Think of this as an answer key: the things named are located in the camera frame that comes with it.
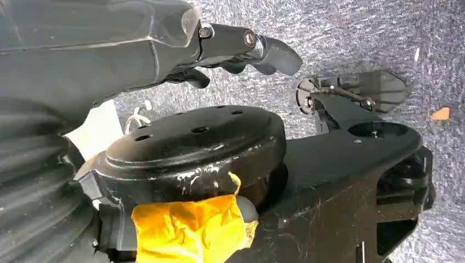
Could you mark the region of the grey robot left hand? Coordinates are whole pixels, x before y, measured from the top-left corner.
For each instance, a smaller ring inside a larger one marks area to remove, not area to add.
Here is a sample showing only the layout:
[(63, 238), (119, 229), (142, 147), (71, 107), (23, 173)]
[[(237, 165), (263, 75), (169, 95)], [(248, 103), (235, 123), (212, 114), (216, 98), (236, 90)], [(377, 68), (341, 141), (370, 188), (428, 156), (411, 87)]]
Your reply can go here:
[(91, 109), (199, 67), (300, 70), (284, 42), (201, 22), (184, 1), (1, 1), (1, 262), (106, 262), (67, 138)]

